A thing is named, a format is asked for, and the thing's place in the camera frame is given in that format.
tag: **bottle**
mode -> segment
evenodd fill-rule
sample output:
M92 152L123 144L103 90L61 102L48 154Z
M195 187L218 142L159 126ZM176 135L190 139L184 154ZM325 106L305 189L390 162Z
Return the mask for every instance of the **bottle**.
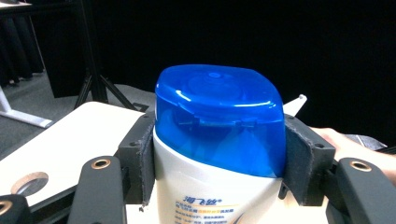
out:
M161 223L243 223L254 207L265 213L286 155L274 85L246 68L184 64L163 70L155 93Z

